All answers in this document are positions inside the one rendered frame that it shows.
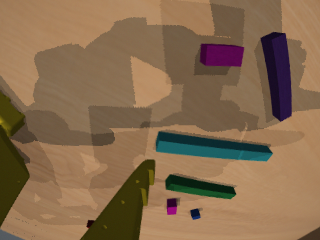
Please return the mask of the small blue cube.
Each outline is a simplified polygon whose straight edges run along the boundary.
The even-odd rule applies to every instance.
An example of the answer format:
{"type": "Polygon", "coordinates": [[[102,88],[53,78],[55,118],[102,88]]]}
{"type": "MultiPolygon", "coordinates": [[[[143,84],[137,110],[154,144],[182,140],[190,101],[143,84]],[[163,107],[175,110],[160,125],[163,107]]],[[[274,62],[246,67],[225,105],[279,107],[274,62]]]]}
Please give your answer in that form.
{"type": "Polygon", "coordinates": [[[190,212],[191,212],[191,217],[193,220],[201,218],[198,208],[190,210],[190,212]]]}

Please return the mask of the turquoise rod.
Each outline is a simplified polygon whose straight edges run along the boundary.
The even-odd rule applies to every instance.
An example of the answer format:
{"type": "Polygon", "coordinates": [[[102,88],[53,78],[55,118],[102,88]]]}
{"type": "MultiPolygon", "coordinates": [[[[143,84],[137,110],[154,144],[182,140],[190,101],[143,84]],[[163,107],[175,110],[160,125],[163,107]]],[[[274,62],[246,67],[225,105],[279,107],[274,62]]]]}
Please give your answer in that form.
{"type": "Polygon", "coordinates": [[[179,155],[268,161],[273,152],[265,145],[158,132],[156,152],[179,155]]]}

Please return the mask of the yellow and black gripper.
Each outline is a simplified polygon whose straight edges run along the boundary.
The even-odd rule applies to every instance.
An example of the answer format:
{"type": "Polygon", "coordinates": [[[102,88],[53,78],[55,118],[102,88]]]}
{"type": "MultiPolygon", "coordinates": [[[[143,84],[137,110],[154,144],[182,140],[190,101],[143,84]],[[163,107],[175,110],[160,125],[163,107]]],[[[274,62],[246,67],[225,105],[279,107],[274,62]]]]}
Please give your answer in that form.
{"type": "Polygon", "coordinates": [[[139,240],[143,206],[154,185],[155,160],[143,161],[80,240],[139,240]]]}

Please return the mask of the green rod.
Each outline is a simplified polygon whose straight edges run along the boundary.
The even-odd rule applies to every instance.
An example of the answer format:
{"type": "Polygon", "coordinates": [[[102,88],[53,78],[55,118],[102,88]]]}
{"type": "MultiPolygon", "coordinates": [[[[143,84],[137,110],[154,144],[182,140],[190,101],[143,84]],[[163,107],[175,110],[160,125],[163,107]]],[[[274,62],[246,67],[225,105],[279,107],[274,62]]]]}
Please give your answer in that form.
{"type": "Polygon", "coordinates": [[[231,186],[214,184],[171,174],[166,178],[165,185],[166,190],[207,197],[232,199],[237,195],[234,188],[231,186]]]}

